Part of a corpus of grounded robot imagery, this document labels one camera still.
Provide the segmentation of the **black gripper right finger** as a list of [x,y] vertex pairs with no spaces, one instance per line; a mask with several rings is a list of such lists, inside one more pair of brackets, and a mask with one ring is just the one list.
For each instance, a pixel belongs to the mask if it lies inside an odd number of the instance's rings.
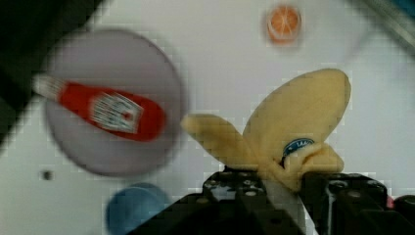
[[300,198],[319,235],[415,235],[414,197],[362,174],[307,173]]

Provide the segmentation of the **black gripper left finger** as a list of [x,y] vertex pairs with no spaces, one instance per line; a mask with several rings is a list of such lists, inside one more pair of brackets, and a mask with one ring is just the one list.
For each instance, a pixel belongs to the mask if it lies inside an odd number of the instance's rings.
[[300,198],[249,170],[214,173],[127,235],[305,235]]

